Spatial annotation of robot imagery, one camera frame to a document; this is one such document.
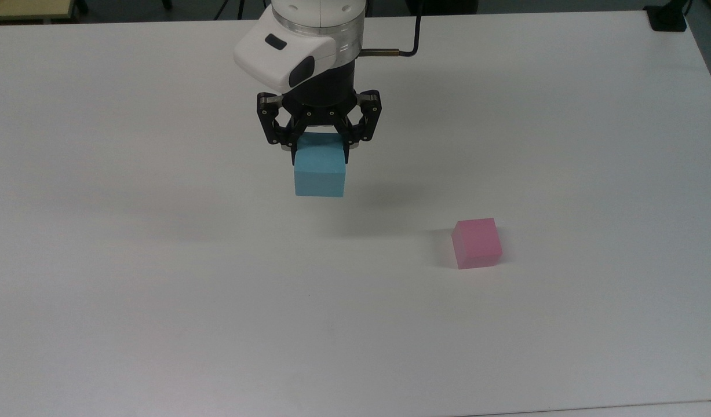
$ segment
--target table surface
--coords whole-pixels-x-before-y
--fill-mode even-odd
[[[513,417],[711,417],[711,402],[528,412]]]
[[[369,19],[366,47],[411,43]],[[711,399],[711,79],[641,12],[429,17],[345,198],[294,196],[252,22],[0,27],[0,415]],[[456,221],[503,263],[460,271]]]
[[[0,20],[68,19],[74,0],[0,0]]]

